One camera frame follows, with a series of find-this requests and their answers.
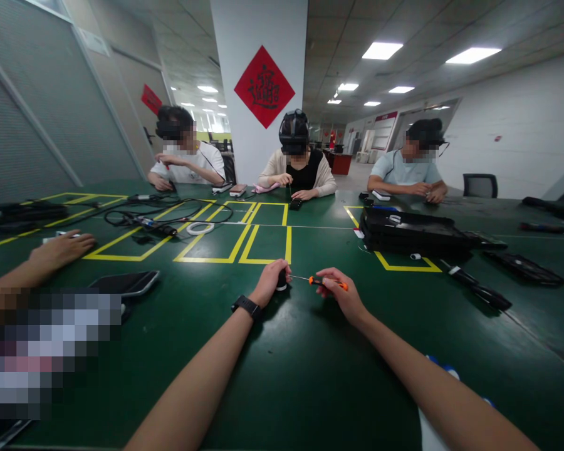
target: hand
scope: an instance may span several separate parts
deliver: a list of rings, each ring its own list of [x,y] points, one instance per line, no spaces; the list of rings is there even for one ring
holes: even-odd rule
[[[424,182],[416,183],[415,185],[406,186],[405,193],[406,194],[415,194],[425,196],[428,191],[432,189],[431,184],[425,184]]]
[[[90,234],[71,238],[79,232],[79,230],[69,231],[64,235],[52,238],[46,244],[31,251],[29,262],[38,269],[55,271],[77,260],[96,244],[96,240]]]
[[[354,326],[357,326],[359,322],[363,321],[370,313],[367,311],[359,298],[359,293],[357,293],[357,288],[353,281],[340,272],[336,268],[327,268],[318,271],[316,274],[318,277],[323,277],[323,283],[325,286],[318,286],[317,293],[321,294],[323,298],[333,295],[340,307],[340,309],[345,314],[345,317]],[[349,289],[345,291],[336,282],[331,279],[338,280],[347,284]]]
[[[426,196],[426,202],[431,204],[440,204],[445,199],[445,193],[441,189],[434,189]]]
[[[163,163],[165,166],[186,166],[188,162],[183,158],[176,157],[175,155],[166,155],[164,153],[158,153],[155,155],[155,160]]]
[[[286,260],[278,259],[263,268],[263,272],[261,273],[257,286],[248,298],[262,309],[265,308],[269,304],[271,295],[274,294],[276,285],[278,285],[280,271],[283,269],[286,270],[286,283],[290,283],[290,266]]]
[[[286,185],[291,184],[293,182],[293,177],[292,177],[292,175],[287,174],[285,172],[283,174],[276,175],[274,177],[274,180],[276,182],[278,182],[280,184],[280,186],[286,186]]]
[[[173,190],[171,184],[168,181],[166,181],[165,179],[162,179],[161,177],[159,177],[155,181],[155,188],[158,191],[171,191],[171,190]]]
[[[293,194],[293,199],[310,200],[318,195],[316,189],[300,190]]]

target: black top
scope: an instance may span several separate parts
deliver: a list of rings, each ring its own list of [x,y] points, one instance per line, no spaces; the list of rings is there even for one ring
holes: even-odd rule
[[[309,161],[303,169],[297,170],[290,163],[286,165],[286,173],[293,178],[293,183],[291,184],[293,192],[313,189],[318,175],[318,167],[323,156],[324,154],[320,150],[312,150]]]

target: green workbench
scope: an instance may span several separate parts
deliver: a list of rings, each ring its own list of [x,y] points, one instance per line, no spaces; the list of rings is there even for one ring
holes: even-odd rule
[[[77,214],[89,207],[76,202],[116,205],[122,198],[113,196],[151,191],[147,184],[121,181],[52,201],[69,202]],[[227,193],[215,198],[198,185],[184,186],[180,196],[233,200]],[[179,238],[146,245],[100,216],[82,222],[79,228],[98,244],[52,279],[51,287],[85,287],[107,274],[151,269],[160,270],[161,278],[138,299],[120,337],[100,343],[85,370],[65,378],[51,418],[30,426],[12,446],[123,447],[229,317],[234,300],[251,292],[263,264],[286,257],[300,276],[341,269],[378,319],[424,354],[453,366],[541,448],[564,449],[564,286],[526,285],[475,253],[464,268],[513,303],[509,315],[498,314],[439,272],[435,259],[411,261],[364,249],[352,230],[352,217],[361,214],[357,192],[311,200],[298,212],[288,211],[287,202],[281,189],[259,195],[230,204],[235,212],[229,221],[250,224],[219,225],[199,239],[180,231]],[[517,229],[522,220],[560,223],[544,212],[500,199],[451,198],[431,207],[407,198],[399,205],[453,218],[463,230],[494,234],[510,252],[564,277],[564,237]],[[163,219],[196,207],[182,205]],[[199,219],[223,218],[225,210],[213,216],[216,210],[208,207]],[[0,275],[53,233],[0,241]],[[314,287],[295,281],[274,295],[265,321],[253,327],[203,447],[419,450],[420,440],[417,407],[381,357],[334,300],[322,300]]]

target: light blue shirt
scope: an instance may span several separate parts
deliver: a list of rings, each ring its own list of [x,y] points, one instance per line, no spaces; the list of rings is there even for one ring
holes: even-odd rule
[[[401,150],[382,155],[370,175],[378,175],[385,183],[392,185],[414,185],[419,182],[434,184],[442,180],[433,159],[405,163]]]

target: black chair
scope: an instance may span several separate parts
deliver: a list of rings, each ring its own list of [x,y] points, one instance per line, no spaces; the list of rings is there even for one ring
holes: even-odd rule
[[[236,185],[236,166],[234,164],[234,155],[232,154],[232,152],[222,152],[221,158],[224,161],[226,182],[232,182],[234,185]]]
[[[497,197],[497,178],[493,174],[464,174],[465,197]]]

